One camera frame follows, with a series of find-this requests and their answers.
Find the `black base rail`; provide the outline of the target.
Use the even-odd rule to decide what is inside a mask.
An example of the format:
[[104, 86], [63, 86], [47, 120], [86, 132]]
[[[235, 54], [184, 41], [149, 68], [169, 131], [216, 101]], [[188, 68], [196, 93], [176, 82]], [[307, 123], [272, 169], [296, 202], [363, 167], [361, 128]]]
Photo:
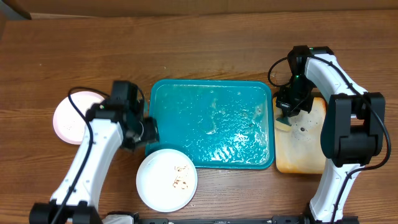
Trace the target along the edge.
[[311, 224], [321, 223], [305, 215], [276, 215], [272, 218], [233, 218], [233, 219], [181, 219], [140, 218], [138, 213], [109, 212], [102, 219], [103, 224]]

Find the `teal plastic tray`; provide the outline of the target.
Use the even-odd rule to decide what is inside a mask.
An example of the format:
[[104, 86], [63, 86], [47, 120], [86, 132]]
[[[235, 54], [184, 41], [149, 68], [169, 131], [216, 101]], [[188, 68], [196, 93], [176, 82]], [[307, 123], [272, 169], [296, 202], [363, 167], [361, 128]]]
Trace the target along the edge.
[[159, 80], [149, 116], [160, 140], [147, 156], [175, 149], [210, 169], [267, 169], [275, 159], [272, 92], [263, 82]]

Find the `white plate with brown stain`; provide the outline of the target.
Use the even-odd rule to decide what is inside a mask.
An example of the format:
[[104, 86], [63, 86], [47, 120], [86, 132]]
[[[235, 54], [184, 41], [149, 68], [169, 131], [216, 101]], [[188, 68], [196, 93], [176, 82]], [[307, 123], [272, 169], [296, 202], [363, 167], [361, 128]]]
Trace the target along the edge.
[[184, 153], [161, 149], [147, 156], [137, 171], [141, 200], [158, 212], [174, 212], [186, 206], [198, 185], [197, 170]]

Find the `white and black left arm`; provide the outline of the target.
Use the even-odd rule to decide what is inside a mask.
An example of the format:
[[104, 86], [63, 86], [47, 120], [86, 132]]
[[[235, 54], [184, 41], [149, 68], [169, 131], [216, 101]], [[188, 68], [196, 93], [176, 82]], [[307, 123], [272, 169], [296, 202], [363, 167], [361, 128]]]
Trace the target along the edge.
[[84, 115], [83, 141], [63, 182], [48, 203], [35, 203], [30, 223], [101, 223], [98, 204], [110, 163], [119, 148], [133, 151], [159, 140], [157, 122], [144, 117], [144, 102], [95, 103]]

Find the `black tray with soapy foam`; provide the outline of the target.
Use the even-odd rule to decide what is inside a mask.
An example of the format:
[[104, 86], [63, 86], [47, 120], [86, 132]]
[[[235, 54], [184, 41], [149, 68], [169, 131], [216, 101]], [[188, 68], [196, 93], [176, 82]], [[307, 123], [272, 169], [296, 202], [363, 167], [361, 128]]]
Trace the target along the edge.
[[320, 134], [325, 115], [326, 102], [316, 97], [311, 112], [301, 111], [290, 117], [290, 126], [274, 121], [275, 162], [279, 172], [323, 173], [326, 157], [320, 145]]

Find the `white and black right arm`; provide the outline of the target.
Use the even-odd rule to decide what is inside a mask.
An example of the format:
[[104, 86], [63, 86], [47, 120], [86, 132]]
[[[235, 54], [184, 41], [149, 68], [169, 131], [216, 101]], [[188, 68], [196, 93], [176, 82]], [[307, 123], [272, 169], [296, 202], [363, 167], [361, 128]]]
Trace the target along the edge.
[[303, 214], [274, 216], [273, 223], [358, 223], [343, 208], [360, 172], [382, 167], [391, 155], [391, 140], [384, 124], [386, 101], [370, 93], [340, 67], [329, 47], [293, 47], [285, 59], [292, 76], [279, 85], [276, 107], [282, 113], [275, 128], [291, 130], [289, 118], [311, 112], [312, 90], [318, 88], [328, 102], [320, 133], [325, 168], [315, 196]]

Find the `white plate with red stain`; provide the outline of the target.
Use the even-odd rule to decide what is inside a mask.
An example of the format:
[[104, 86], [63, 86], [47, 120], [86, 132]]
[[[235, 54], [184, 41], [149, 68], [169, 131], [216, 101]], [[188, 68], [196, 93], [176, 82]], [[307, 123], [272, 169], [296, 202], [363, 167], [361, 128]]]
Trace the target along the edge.
[[[71, 94], [72, 101], [85, 114], [94, 103], [104, 98], [92, 91], [79, 91]], [[53, 114], [53, 129], [56, 135], [69, 144], [80, 145], [85, 132], [85, 122], [69, 102], [68, 97], [60, 102]]]

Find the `green and yellow sponge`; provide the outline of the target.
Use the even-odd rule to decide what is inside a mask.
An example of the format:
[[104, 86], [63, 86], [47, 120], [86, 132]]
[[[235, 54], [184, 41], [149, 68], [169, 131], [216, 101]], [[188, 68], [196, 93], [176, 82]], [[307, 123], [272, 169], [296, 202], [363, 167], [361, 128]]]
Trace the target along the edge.
[[275, 128], [281, 131], [290, 132], [292, 125], [289, 123], [288, 117], [280, 116], [275, 119]]

